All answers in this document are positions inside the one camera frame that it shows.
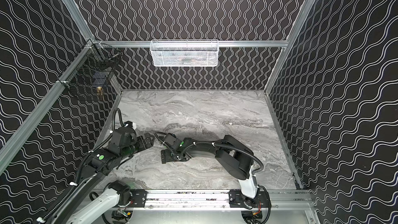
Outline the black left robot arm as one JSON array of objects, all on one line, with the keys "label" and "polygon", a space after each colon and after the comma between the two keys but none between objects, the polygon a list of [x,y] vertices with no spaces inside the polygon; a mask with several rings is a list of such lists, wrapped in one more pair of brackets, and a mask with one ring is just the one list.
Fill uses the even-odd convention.
[{"label": "black left robot arm", "polygon": [[151,148],[155,137],[138,136],[133,122],[122,120],[121,110],[112,113],[112,133],[83,158],[74,179],[42,216],[38,224],[66,224],[91,191],[135,154]]}]

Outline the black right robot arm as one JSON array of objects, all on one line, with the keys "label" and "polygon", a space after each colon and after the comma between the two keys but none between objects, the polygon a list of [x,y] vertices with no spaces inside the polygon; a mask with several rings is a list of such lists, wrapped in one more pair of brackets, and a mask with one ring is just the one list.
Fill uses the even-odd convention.
[{"label": "black right robot arm", "polygon": [[233,136],[225,135],[216,141],[198,141],[192,138],[180,140],[172,133],[156,132],[154,137],[165,147],[161,151],[163,164],[188,162],[196,157],[215,159],[239,182],[240,200],[231,200],[230,203],[246,209],[261,206],[256,174],[264,170],[264,164],[250,148]]}]

